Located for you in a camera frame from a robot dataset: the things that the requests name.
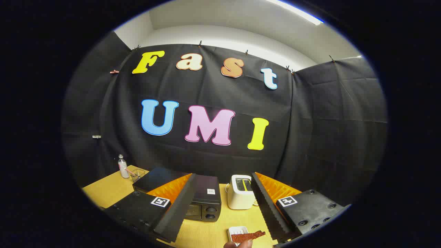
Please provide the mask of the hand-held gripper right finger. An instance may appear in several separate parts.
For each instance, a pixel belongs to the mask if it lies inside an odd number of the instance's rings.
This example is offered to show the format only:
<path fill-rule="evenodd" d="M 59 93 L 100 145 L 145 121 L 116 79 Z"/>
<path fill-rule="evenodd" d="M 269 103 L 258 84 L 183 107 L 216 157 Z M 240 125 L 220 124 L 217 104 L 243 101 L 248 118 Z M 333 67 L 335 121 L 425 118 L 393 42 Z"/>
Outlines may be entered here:
<path fill-rule="evenodd" d="M 323 227 L 345 210 L 319 191 L 299 191 L 261 173 L 252 173 L 252 190 L 272 239 L 279 243 Z"/>

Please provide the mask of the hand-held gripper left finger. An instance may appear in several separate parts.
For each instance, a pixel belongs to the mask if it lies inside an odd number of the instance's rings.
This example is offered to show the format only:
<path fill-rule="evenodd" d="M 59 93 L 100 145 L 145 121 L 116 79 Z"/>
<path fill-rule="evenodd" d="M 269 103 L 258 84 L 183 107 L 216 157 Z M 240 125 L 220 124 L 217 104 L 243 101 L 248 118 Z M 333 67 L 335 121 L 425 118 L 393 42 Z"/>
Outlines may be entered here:
<path fill-rule="evenodd" d="M 134 186 L 132 193 L 104 213 L 126 229 L 149 240 L 175 242 L 193 200 L 196 175 L 189 173 L 170 182 L 164 176 L 144 176 L 139 181 L 156 188 Z"/>

